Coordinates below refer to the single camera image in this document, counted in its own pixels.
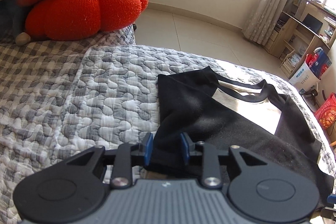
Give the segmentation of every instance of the white plastic bag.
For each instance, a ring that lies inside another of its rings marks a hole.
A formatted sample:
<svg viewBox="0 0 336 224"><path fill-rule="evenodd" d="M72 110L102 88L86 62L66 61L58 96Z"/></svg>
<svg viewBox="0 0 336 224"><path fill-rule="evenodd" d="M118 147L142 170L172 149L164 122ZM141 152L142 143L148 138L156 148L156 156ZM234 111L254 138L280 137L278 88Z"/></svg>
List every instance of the white plastic bag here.
<svg viewBox="0 0 336 224"><path fill-rule="evenodd" d="M318 82L320 82L320 80L313 74L306 62L302 64L289 80L289 83L293 85L301 95L304 94L305 91L310 90L312 86L317 85Z"/></svg>

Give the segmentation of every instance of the black circular disc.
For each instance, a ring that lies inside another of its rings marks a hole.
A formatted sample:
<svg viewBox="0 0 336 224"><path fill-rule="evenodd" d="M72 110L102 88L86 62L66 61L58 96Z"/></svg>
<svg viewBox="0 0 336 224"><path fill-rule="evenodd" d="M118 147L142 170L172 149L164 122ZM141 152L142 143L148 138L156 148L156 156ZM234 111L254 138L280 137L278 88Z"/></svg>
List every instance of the black circular disc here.
<svg viewBox="0 0 336 224"><path fill-rule="evenodd" d="M228 188L231 202L244 214L264 222L291 223L309 216L319 200L308 179L277 166L254 166Z"/></svg>
<svg viewBox="0 0 336 224"><path fill-rule="evenodd" d="M78 167L46 169L21 181L13 194L20 216L34 223L69 223L95 211L105 199L104 186Z"/></svg>

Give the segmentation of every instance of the quilted blanket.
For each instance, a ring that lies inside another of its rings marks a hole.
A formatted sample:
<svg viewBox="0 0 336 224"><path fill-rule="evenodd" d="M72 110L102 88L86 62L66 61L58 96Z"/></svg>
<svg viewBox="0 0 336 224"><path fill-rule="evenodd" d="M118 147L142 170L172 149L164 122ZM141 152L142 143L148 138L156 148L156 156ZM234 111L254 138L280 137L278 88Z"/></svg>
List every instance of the quilted blanket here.
<svg viewBox="0 0 336 224"><path fill-rule="evenodd" d="M4 223L19 220L11 195L21 179L93 145L115 149L124 142L140 141L147 132L155 133L159 126L157 76L207 66L245 83L266 79L278 92L290 95L322 142L320 168L335 176L335 159L316 119L298 92L277 76L147 46L91 47L75 61L77 56L63 56L61 64L52 56L36 60L35 66L44 66L37 71L26 62L24 70L29 73L23 74L24 79L0 84L0 106L4 106L0 108L0 216ZM22 66L12 62L3 70L8 72L2 79L11 79L20 75ZM133 174L139 177L139 168Z"/></svg>
<svg viewBox="0 0 336 224"><path fill-rule="evenodd" d="M134 44L133 27L74 42L18 47L0 38L0 223L16 223L15 185L54 161L55 129L87 50Z"/></svg>

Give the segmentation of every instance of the drawer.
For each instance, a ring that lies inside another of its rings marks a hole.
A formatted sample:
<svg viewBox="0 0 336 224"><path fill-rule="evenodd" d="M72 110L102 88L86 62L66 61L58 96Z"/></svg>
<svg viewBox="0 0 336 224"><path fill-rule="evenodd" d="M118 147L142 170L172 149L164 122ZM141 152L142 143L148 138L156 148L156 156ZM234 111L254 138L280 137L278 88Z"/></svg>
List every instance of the drawer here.
<svg viewBox="0 0 336 224"><path fill-rule="evenodd" d="M269 49L272 47L273 44L274 44L274 41L269 38L268 41L267 41L267 43L264 46L265 50L268 52Z"/></svg>
<svg viewBox="0 0 336 224"><path fill-rule="evenodd" d="M269 37L271 40L275 41L278 37L278 32L276 30L273 30L271 36Z"/></svg>

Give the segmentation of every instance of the gray ribbed plate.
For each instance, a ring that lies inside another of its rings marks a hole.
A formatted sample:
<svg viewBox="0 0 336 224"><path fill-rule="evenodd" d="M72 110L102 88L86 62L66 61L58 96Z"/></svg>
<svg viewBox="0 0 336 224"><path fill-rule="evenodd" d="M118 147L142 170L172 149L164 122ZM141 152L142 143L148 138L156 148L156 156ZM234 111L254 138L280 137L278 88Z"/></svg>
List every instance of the gray ribbed plate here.
<svg viewBox="0 0 336 224"><path fill-rule="evenodd" d="M252 224L235 213L217 190L196 180L137 180L114 190L104 205L78 224Z"/></svg>

